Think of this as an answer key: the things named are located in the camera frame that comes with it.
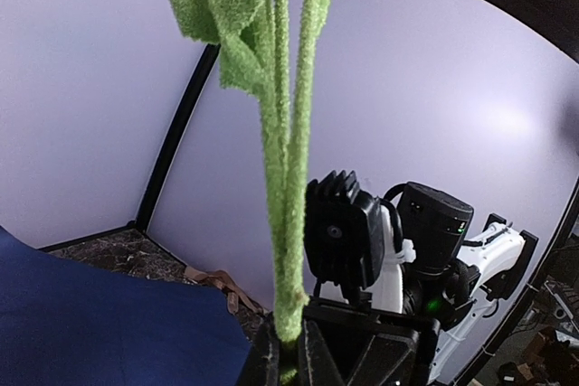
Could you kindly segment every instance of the marble floor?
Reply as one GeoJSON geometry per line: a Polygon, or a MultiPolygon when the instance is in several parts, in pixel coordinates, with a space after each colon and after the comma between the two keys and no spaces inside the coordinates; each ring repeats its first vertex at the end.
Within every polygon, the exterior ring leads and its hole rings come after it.
{"type": "MultiPolygon", "coordinates": [[[[185,277],[184,263],[136,230],[122,231],[100,239],[52,250],[49,253],[59,258],[72,259],[136,278],[197,285],[185,277]]],[[[223,295],[223,305],[226,305],[225,295],[223,295]]],[[[262,317],[254,314],[242,303],[239,304],[235,316],[251,341],[262,322],[262,317]]]]}

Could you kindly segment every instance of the black frame pole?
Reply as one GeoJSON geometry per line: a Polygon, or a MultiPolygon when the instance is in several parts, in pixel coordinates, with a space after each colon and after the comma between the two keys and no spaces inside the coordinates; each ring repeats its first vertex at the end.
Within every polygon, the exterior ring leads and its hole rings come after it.
{"type": "Polygon", "coordinates": [[[148,226],[153,217],[153,212],[157,206],[157,202],[161,191],[163,190],[163,185],[165,185],[165,179],[175,158],[177,148],[181,143],[183,134],[189,123],[189,119],[193,114],[199,96],[203,91],[207,78],[211,73],[217,61],[217,56],[219,55],[219,46],[207,44],[204,49],[195,71],[189,80],[189,84],[185,89],[185,93],[181,98],[179,107],[173,117],[171,126],[169,127],[165,142],[161,147],[161,151],[155,162],[155,167],[153,168],[153,173],[149,179],[147,189],[143,195],[143,200],[138,209],[137,219],[135,220],[135,228],[139,231],[147,231],[148,226]]]}
{"type": "Polygon", "coordinates": [[[565,208],[563,218],[555,229],[555,234],[549,245],[546,247],[545,253],[539,261],[539,266],[535,269],[525,288],[518,296],[517,301],[507,313],[500,326],[490,336],[487,342],[484,343],[477,355],[470,361],[470,363],[459,373],[459,375],[451,382],[452,386],[466,386],[475,377],[475,375],[482,369],[482,367],[495,354],[498,348],[508,338],[511,331],[515,328],[521,320],[525,312],[530,308],[536,293],[544,284],[549,269],[553,266],[557,253],[552,254],[553,249],[558,249],[565,245],[569,238],[577,216],[579,215],[579,180],[575,184],[571,199],[565,208]]]}
{"type": "Polygon", "coordinates": [[[86,243],[87,241],[95,241],[97,239],[103,239],[105,237],[110,237],[111,235],[120,234],[121,232],[132,230],[135,228],[135,223],[130,221],[125,226],[121,226],[120,228],[115,228],[113,230],[98,232],[96,234],[87,235],[85,237],[80,237],[79,239],[63,241],[61,243],[51,244],[49,246],[45,246],[43,248],[39,248],[40,251],[50,253],[54,252],[55,250],[59,249],[66,249],[71,246],[76,246],[81,243],[86,243]]]}

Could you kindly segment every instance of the floor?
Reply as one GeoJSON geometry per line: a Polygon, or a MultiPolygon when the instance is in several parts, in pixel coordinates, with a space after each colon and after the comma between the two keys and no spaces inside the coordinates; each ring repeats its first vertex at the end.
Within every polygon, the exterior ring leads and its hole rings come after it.
{"type": "MultiPolygon", "coordinates": [[[[185,264],[136,230],[122,231],[108,237],[52,250],[50,253],[59,258],[72,259],[136,278],[197,285],[185,277],[185,264]]],[[[247,338],[252,341],[261,325],[262,317],[254,314],[242,303],[239,304],[235,316],[247,338]]]]}
{"type": "Polygon", "coordinates": [[[477,374],[477,381],[483,386],[499,385],[498,368],[508,362],[523,363],[521,354],[543,327],[543,325],[537,325],[530,330],[513,331],[514,333],[498,348],[495,356],[477,374]]]}

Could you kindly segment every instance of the green led light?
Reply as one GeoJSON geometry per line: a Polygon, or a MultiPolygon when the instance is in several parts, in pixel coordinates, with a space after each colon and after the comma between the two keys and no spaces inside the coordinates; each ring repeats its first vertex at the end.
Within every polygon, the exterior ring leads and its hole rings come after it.
{"type": "Polygon", "coordinates": [[[442,307],[442,301],[439,298],[434,298],[426,304],[426,312],[434,314],[438,312],[442,307]]]}

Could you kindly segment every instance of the white cable tie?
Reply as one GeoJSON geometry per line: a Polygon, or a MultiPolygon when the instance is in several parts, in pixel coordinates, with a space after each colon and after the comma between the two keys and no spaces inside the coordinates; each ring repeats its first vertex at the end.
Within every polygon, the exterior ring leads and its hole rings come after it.
{"type": "Polygon", "coordinates": [[[485,347],[484,345],[482,346],[482,352],[483,352],[484,354],[486,354],[487,356],[490,356],[490,357],[495,357],[495,356],[496,356],[495,353],[489,353],[489,352],[487,351],[487,347],[485,347]]]}
{"type": "Polygon", "coordinates": [[[414,262],[416,259],[416,250],[412,240],[404,239],[402,250],[391,257],[384,258],[384,264],[404,264],[404,262],[414,262]]]}
{"type": "Polygon", "coordinates": [[[457,343],[461,343],[462,341],[464,341],[465,339],[467,339],[466,336],[462,336],[459,337],[456,334],[451,334],[450,332],[447,332],[446,335],[448,335],[451,339],[453,339],[454,341],[456,341],[457,343]]]}
{"type": "Polygon", "coordinates": [[[539,292],[538,289],[536,289],[535,287],[533,287],[531,284],[529,284],[528,282],[525,284],[527,287],[531,288],[533,291],[535,291],[536,293],[539,292]]]}

